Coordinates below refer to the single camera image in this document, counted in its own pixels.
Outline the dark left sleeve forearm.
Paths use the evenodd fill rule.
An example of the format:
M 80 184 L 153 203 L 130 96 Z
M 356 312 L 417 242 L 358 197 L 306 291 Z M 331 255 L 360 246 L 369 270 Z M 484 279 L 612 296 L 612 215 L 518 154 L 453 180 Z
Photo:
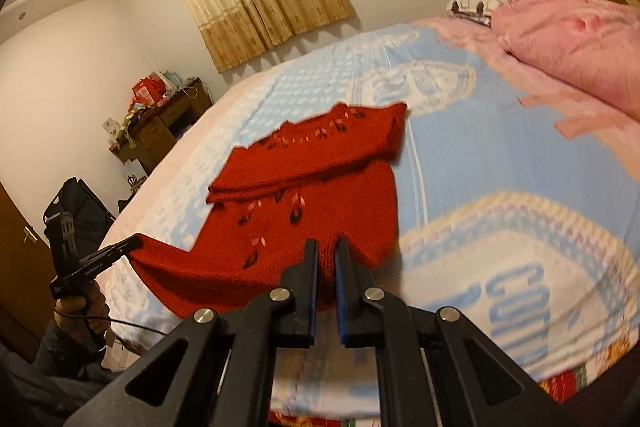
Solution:
M 32 363 L 1 348 L 1 424 L 62 426 L 119 376 L 50 322 Z

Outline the person's left hand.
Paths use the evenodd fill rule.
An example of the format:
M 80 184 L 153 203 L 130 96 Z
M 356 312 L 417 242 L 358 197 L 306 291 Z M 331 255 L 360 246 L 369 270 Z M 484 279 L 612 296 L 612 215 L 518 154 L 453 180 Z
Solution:
M 104 349 L 111 317 L 99 283 L 92 281 L 81 289 L 79 295 L 56 300 L 54 321 L 62 332 L 90 351 Z

